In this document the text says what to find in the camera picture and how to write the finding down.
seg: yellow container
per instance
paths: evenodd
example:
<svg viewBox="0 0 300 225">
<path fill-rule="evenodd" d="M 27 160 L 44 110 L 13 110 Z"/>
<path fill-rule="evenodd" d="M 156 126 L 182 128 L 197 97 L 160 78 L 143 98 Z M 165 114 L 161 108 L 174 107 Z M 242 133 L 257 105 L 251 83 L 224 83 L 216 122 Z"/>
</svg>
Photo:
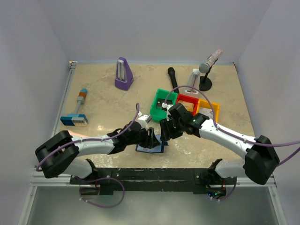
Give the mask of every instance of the yellow container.
<svg viewBox="0 0 300 225">
<path fill-rule="evenodd" d="M 214 110 L 216 112 L 216 122 L 218 122 L 219 113 L 220 113 L 220 104 L 214 103 L 214 102 L 212 102 L 211 104 L 212 104 L 212 107 L 214 107 Z M 199 99 L 199 107 L 198 107 L 197 113 L 199 113 L 200 108 L 210 109 L 210 104 L 206 100 Z"/>
</svg>

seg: gray floor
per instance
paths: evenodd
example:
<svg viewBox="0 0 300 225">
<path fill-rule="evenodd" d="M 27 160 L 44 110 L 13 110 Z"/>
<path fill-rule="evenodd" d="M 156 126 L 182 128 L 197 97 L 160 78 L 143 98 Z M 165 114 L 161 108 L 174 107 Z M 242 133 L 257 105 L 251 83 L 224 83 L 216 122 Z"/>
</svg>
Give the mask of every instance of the gray floor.
<svg viewBox="0 0 300 225">
<path fill-rule="evenodd" d="M 121 205 L 101 209 L 79 201 L 78 187 L 39 187 L 29 225 L 277 225 L 267 187 L 237 187 L 217 203 L 207 196 L 175 192 L 126 192 Z M 96 203 L 118 201 L 97 196 Z"/>
</svg>

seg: blue cloth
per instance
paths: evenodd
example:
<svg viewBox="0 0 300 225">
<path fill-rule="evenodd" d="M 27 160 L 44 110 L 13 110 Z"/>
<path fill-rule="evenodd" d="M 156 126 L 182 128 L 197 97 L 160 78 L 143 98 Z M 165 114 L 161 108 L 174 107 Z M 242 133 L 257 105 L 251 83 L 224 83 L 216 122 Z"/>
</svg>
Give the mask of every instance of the blue cloth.
<svg viewBox="0 0 300 225">
<path fill-rule="evenodd" d="M 168 142 L 163 142 L 160 140 L 160 135 L 155 135 L 155 137 L 158 139 L 158 141 L 160 142 L 160 145 L 153 148 L 153 149 L 147 149 L 147 148 L 143 148 L 139 145 L 136 145 L 135 150 L 139 151 L 139 152 L 145 152 L 145 153 L 164 153 L 165 150 L 165 146 L 169 146 Z"/>
</svg>

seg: black mounting bar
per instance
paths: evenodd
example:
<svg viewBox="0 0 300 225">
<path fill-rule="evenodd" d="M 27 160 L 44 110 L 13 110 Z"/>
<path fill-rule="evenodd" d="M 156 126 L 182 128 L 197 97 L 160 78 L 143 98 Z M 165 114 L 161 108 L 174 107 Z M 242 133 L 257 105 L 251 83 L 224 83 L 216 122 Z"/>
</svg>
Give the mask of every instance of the black mounting bar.
<svg viewBox="0 0 300 225">
<path fill-rule="evenodd" d="M 96 168 L 98 177 L 112 177 L 124 185 L 126 191 L 163 191 L 192 192 L 207 194 L 207 185 L 222 185 L 223 179 L 215 176 L 211 168 Z M 234 179 L 225 179 L 226 184 L 234 184 Z M 71 178 L 70 184 L 81 184 Z M 100 195 L 112 195 L 114 191 L 122 191 L 119 184 L 112 180 L 100 181 Z M 91 188 L 82 188 L 83 195 L 95 195 Z"/>
</svg>

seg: black stand base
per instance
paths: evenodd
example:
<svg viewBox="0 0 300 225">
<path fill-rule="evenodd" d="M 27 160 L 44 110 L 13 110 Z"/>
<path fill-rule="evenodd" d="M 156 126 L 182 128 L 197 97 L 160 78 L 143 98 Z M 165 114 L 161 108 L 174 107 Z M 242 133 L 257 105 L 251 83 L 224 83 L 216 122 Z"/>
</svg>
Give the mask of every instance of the black stand base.
<svg viewBox="0 0 300 225">
<path fill-rule="evenodd" d="M 208 77 L 205 79 L 205 82 L 203 83 L 204 78 L 205 78 L 204 76 L 200 76 L 199 90 L 201 91 L 207 91 L 212 87 L 212 82 Z"/>
</svg>

